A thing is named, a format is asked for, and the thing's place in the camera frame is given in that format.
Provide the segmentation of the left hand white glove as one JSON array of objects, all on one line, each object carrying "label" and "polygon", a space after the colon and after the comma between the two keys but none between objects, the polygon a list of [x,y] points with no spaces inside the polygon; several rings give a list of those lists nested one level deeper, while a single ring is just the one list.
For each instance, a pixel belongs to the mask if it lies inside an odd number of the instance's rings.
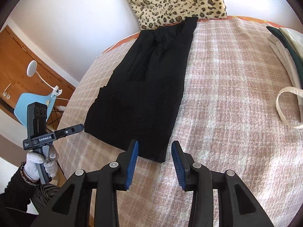
[{"label": "left hand white glove", "polygon": [[37,182],[40,179],[37,165],[43,165],[47,174],[54,178],[58,172],[57,160],[59,156],[55,149],[50,150],[49,158],[45,161],[44,156],[35,152],[28,152],[26,156],[26,163],[24,165],[24,173],[28,179]]}]

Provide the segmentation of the left forearm black sleeve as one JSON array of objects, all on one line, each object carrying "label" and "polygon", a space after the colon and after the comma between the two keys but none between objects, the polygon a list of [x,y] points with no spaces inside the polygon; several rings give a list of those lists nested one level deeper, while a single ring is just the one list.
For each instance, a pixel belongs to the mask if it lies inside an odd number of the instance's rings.
[{"label": "left forearm black sleeve", "polygon": [[1,226],[31,226],[35,215],[27,213],[27,209],[38,186],[40,181],[30,179],[25,163],[21,163],[1,193]]}]

